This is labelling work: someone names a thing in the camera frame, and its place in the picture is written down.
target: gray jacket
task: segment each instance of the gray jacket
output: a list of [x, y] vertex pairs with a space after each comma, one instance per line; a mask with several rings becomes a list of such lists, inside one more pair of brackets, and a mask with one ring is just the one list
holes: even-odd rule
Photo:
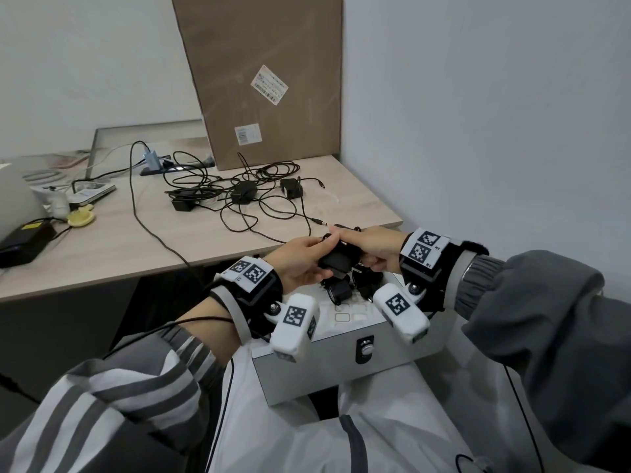
[[[456, 310], [485, 355], [520, 373], [561, 451], [623, 472], [631, 467], [631, 306], [599, 296], [603, 285], [596, 270], [549, 252], [506, 263], [481, 256], [460, 284]], [[222, 376], [209, 350], [179, 327], [88, 360], [0, 442], [0, 472], [175, 472], [187, 462], [191, 470], [191, 457], [204, 471], [203, 439], [217, 424], [209, 398]], [[232, 471], [455, 472], [458, 453], [400, 422], [342, 416], [297, 428]], [[466, 461], [461, 469], [479, 472]]]

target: yellow object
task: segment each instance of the yellow object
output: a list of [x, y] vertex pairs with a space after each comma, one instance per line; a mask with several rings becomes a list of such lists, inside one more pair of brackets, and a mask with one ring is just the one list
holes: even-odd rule
[[93, 208], [94, 206], [92, 206], [92, 204], [88, 204], [68, 214], [68, 225], [71, 227], [83, 227], [90, 224], [97, 218], [97, 216], [91, 212]]
[[41, 225], [42, 225], [41, 222], [33, 222], [32, 224], [27, 224], [25, 226], [22, 226], [22, 230], [24, 230], [24, 229], [35, 229], [36, 227], [39, 227]]

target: striped sleeve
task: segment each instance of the striped sleeve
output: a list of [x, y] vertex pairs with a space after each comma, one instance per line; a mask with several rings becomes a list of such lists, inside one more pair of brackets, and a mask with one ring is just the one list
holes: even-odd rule
[[180, 470], [212, 428], [207, 398], [222, 376], [210, 350], [178, 326], [87, 360], [0, 441], [0, 471]]

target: person's arm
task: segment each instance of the person's arm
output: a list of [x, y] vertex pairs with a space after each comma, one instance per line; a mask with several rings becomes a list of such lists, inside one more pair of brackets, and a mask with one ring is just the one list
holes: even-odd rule
[[[333, 275], [317, 262], [339, 238], [320, 240], [294, 239], [265, 258], [285, 293]], [[187, 454], [215, 430], [208, 398], [221, 388], [225, 365], [241, 344], [228, 310], [214, 298], [178, 320], [196, 317], [228, 321], [167, 324], [141, 339], [130, 335], [105, 359], [67, 372], [35, 413], [0, 441], [0, 471], [181, 471]]]
[[[340, 230], [375, 270], [399, 271], [407, 235]], [[455, 310], [484, 355], [514, 368], [550, 440], [580, 463], [631, 470], [631, 305], [601, 293], [603, 276], [567, 257], [478, 256]]]

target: wrist strap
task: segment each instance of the wrist strap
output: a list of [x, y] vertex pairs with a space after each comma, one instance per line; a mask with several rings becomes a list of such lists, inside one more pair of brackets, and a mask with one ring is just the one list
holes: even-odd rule
[[230, 312], [242, 344], [271, 334], [275, 325], [263, 313], [283, 299], [283, 285], [263, 259], [245, 256], [224, 270], [208, 295]]
[[422, 311], [445, 310], [447, 281], [456, 261], [465, 250], [488, 255], [488, 250], [481, 244], [452, 241], [449, 237], [425, 229], [415, 230], [404, 242], [399, 255], [401, 273], [406, 284], [418, 286], [419, 291], [427, 290], [418, 302]]

